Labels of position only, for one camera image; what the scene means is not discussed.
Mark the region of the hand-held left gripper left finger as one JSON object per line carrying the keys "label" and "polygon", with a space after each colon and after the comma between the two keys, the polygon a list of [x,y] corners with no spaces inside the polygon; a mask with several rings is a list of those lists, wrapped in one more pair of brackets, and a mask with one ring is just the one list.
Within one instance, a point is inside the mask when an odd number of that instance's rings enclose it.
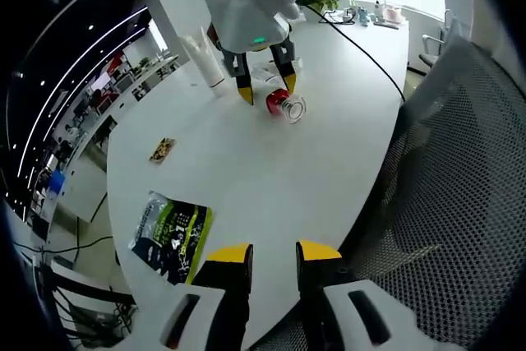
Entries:
{"label": "hand-held left gripper left finger", "polygon": [[189,284],[160,294],[145,338],[161,350],[239,350],[249,319],[253,246],[211,253]]}

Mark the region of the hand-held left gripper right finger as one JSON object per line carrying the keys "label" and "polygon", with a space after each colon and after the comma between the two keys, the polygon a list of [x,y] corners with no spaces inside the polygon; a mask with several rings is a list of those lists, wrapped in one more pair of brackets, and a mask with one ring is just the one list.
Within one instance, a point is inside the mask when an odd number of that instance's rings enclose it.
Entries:
{"label": "hand-held left gripper right finger", "polygon": [[334,248],[296,242],[302,324],[310,350],[415,350],[410,309],[370,280],[355,280]]}

